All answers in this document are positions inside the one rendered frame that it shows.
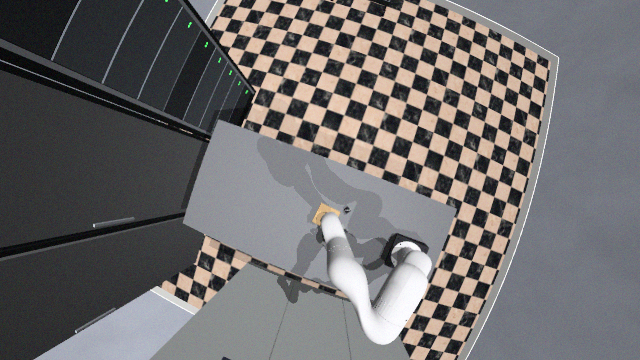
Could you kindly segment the tan mat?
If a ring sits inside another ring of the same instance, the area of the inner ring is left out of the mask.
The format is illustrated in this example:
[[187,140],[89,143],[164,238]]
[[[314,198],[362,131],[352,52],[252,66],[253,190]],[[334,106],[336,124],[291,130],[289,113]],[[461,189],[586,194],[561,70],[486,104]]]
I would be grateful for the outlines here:
[[338,217],[339,217],[339,215],[341,213],[341,212],[339,212],[339,211],[337,211],[337,210],[335,210],[335,209],[333,209],[333,208],[331,208],[331,207],[329,207],[329,206],[327,206],[327,205],[325,205],[325,204],[323,204],[321,202],[321,204],[320,204],[320,206],[319,206],[319,208],[318,208],[318,210],[317,210],[312,222],[314,222],[314,223],[316,223],[316,224],[321,226],[320,219],[327,212],[335,212]]

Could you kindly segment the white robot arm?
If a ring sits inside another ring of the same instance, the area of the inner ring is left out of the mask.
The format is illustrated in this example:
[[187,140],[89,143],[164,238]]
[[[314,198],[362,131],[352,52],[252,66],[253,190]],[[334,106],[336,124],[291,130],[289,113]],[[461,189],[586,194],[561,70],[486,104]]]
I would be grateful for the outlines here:
[[327,247],[327,274],[330,281],[352,303],[364,334],[374,343],[391,343],[400,334],[426,291],[431,259],[412,242],[398,243],[391,253],[395,267],[374,301],[371,301],[366,274],[355,260],[335,212],[327,212],[322,216],[321,229],[324,236],[321,244]]

